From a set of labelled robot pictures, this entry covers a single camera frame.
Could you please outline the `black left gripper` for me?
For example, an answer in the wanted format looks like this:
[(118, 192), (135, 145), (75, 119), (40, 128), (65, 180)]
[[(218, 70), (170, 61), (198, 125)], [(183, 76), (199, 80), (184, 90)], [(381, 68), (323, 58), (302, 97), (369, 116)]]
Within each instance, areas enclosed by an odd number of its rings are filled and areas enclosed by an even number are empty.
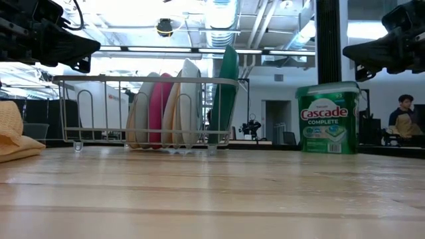
[(80, 26), (72, 27), (64, 9), (51, 0), (1, 0), (1, 61), (48, 67), (65, 64), (89, 73), (92, 54), (101, 44), (75, 35), (84, 28), (77, 1)]

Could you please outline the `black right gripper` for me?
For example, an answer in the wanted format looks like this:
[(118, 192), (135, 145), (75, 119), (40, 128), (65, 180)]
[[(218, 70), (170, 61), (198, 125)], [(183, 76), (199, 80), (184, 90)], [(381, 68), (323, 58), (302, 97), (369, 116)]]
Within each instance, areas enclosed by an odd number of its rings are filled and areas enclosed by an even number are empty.
[(424, 71), (424, 2), (397, 5), (381, 19), (387, 34), (377, 40), (346, 46), (343, 55), (355, 63), (355, 80), (374, 78), (382, 69), (389, 74)]

